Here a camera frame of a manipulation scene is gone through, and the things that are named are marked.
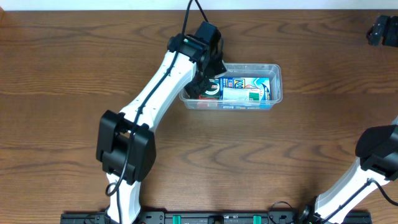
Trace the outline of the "dark green square box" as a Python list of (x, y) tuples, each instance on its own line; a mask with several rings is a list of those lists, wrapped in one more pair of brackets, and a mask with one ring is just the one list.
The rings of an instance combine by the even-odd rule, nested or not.
[(212, 100), (220, 98), (220, 81), (218, 79), (209, 79), (210, 87), (202, 94), (203, 97)]

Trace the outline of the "white green medicine box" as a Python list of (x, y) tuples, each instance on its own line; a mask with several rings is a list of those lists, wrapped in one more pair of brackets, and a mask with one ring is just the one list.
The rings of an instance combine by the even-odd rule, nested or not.
[(261, 99), (260, 89), (224, 88), (222, 99), (240, 101), (259, 101)]

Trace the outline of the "blue fever patch box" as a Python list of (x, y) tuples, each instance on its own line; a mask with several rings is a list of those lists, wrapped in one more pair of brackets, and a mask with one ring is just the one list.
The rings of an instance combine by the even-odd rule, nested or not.
[[(260, 89), (261, 99), (259, 101), (240, 101), (222, 99), (224, 88)], [(224, 77), (220, 78), (220, 100), (237, 106), (238, 108), (259, 108), (262, 103), (271, 100), (271, 86), (269, 78), (254, 77)]]

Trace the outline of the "red white medicine box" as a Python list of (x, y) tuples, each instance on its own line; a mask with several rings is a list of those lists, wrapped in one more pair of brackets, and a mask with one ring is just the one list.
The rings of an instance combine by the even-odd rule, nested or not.
[(208, 108), (217, 108), (218, 107), (218, 100), (220, 95), (217, 93), (215, 95), (209, 94), (201, 94), (198, 96), (198, 109), (208, 109)]

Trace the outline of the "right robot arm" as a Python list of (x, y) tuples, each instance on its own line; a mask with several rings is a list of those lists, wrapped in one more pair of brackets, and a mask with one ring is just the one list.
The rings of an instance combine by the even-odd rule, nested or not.
[(295, 223), (371, 223), (367, 213), (353, 212), (357, 204), (379, 189), (392, 205), (383, 185), (397, 180), (397, 121), (368, 128), (359, 138), (356, 159), (325, 193), (307, 205)]

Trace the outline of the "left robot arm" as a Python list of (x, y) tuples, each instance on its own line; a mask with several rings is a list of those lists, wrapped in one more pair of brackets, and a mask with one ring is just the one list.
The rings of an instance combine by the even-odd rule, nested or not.
[(138, 96), (120, 112), (102, 115), (96, 159), (109, 181), (105, 223), (137, 221), (141, 182), (156, 158), (155, 131), (182, 90), (198, 98), (211, 88), (212, 78), (226, 72), (222, 47), (220, 31), (206, 21), (193, 35), (171, 37), (161, 66)]

